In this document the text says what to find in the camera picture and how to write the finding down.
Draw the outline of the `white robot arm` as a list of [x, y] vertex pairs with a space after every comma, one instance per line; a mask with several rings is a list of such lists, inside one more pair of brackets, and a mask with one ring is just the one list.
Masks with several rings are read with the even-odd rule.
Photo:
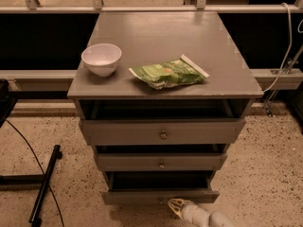
[[168, 206], [180, 219], [196, 227], [236, 227], [227, 215], [219, 211], [210, 213], [193, 201], [170, 199]]

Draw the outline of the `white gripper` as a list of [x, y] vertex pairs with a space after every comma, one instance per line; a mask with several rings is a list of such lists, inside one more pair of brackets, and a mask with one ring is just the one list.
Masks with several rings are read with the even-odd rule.
[[168, 206], [180, 219], [197, 227], [210, 227], [210, 213], [199, 205], [183, 199], [170, 199]]

